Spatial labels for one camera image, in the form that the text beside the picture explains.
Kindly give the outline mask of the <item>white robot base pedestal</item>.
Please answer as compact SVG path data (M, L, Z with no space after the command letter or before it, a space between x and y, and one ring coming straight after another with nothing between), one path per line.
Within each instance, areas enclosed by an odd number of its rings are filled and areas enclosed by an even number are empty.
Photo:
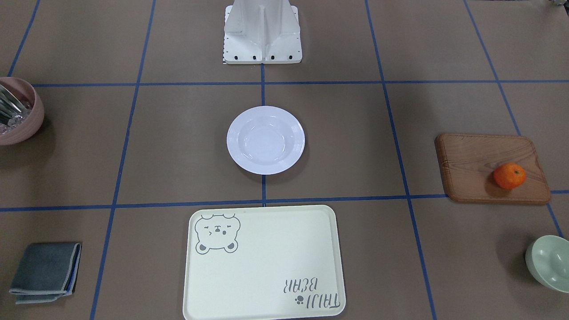
M303 59L299 11L288 0L236 0L224 15L225 64L297 64Z

